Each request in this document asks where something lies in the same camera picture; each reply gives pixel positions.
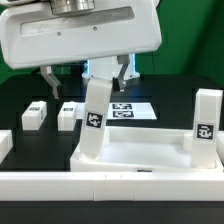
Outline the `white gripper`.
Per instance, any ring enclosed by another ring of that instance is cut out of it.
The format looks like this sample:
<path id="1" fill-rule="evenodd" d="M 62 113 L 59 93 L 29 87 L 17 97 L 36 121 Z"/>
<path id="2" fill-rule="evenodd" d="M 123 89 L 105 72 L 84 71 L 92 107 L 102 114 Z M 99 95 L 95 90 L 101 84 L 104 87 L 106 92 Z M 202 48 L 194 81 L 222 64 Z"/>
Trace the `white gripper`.
<path id="1" fill-rule="evenodd" d="M 113 91 L 122 92 L 130 63 L 125 54 L 155 51 L 162 38 L 161 0 L 0 0 L 0 46 L 13 69 L 40 67 L 55 99 L 66 85 L 50 65 L 118 56 Z"/>

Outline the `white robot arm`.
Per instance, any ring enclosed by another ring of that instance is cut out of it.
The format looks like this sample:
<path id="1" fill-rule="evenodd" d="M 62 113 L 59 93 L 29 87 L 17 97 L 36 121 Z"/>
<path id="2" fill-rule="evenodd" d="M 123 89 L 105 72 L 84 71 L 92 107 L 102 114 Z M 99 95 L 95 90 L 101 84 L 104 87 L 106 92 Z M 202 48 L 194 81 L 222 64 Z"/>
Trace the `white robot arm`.
<path id="1" fill-rule="evenodd" d="M 85 61 L 85 79 L 136 77 L 135 55 L 162 42 L 162 0 L 0 0 L 0 47 L 12 69 L 38 67 L 60 95 L 54 65 Z"/>

